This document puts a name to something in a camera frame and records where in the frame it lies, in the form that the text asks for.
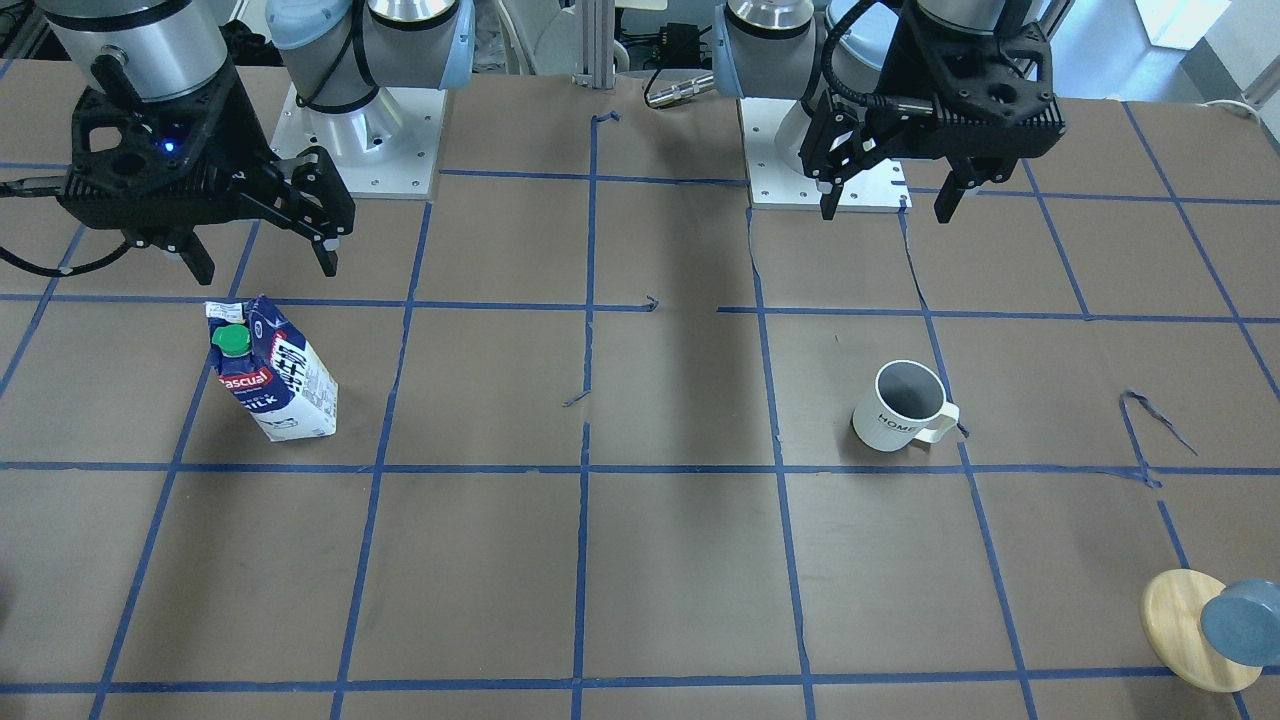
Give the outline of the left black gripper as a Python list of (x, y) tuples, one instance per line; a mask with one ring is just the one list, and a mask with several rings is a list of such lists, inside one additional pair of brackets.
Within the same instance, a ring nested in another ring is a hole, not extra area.
[(800, 101), (808, 117), (797, 158), (815, 182), (819, 209), (835, 219), (845, 184), (890, 156), (946, 158), (950, 172), (934, 200), (950, 223), (969, 191), (1009, 179), (1009, 159), (1041, 158), (1068, 131), (1052, 86), (1044, 31), (1028, 22), (1005, 35), (970, 35), (928, 15), (901, 15), (876, 92), (929, 110), (856, 108), (832, 92)]

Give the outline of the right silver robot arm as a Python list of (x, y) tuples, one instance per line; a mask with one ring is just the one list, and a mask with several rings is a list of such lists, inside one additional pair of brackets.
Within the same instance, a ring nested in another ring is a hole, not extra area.
[(92, 263), (29, 268), (46, 277), (156, 247), (209, 284), (215, 264), (196, 228), (250, 219), (306, 238), (333, 277), (356, 211), (340, 163), (381, 159), (404, 143), (393, 88), (461, 88), (472, 73), (471, 1), (270, 1), (265, 17), (293, 108), (317, 122), (308, 145), (284, 158), (206, 1), (40, 9), (87, 86), (70, 119), (65, 174), (6, 182), (3, 195), (54, 197), (81, 224), (123, 237)]

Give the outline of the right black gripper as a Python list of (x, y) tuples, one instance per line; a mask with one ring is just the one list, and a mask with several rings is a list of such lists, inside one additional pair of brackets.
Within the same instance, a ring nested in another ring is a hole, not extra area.
[(325, 277), (356, 205), (323, 146), (278, 159), (237, 73), (184, 97), (127, 109), (86, 88), (72, 113), (59, 204), (93, 229), (175, 233), (175, 255), (210, 286), (215, 263), (196, 225), (264, 219), (305, 237)]

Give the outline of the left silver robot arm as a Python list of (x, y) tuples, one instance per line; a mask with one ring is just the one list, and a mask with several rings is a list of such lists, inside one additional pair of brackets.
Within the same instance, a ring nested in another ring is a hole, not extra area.
[(822, 29), (810, 1), (730, 1), (713, 24), (716, 85), (728, 97), (792, 100), (808, 126), (797, 160), (835, 218), (845, 187), (893, 159), (945, 159), (934, 201), (947, 223), (965, 192), (1004, 183), (1066, 133), (1050, 40), (1028, 1), (891, 1), (896, 24), (870, 91), (837, 68), (855, 1)]

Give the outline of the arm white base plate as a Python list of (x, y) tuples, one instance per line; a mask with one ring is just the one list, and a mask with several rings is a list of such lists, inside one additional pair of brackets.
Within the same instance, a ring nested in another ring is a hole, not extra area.
[[(820, 188), (799, 156), (809, 117), (795, 100), (739, 101), (751, 206), (755, 210), (818, 210)], [(840, 211), (896, 213), (911, 200), (901, 164), (882, 161), (845, 184)]]
[(325, 114), (297, 106), (289, 87), (271, 150), (294, 158), (323, 146), (355, 199), (429, 200), (449, 99), (444, 90), (381, 88), (365, 108)]

